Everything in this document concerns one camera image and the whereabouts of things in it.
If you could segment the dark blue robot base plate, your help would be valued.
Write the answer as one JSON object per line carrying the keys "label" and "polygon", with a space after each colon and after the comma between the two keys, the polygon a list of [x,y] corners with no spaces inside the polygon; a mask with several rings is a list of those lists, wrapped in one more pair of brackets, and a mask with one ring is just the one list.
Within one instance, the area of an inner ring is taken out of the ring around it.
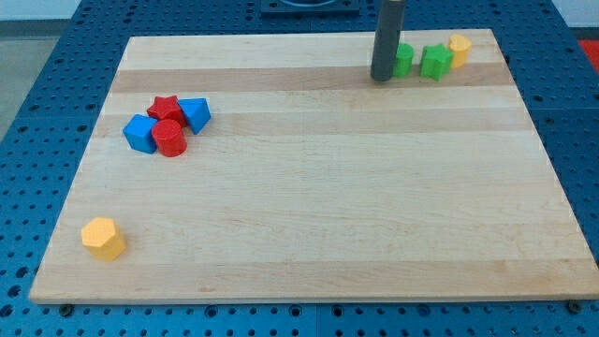
{"label": "dark blue robot base plate", "polygon": [[262,16],[283,15],[357,15],[359,0],[259,0]]}

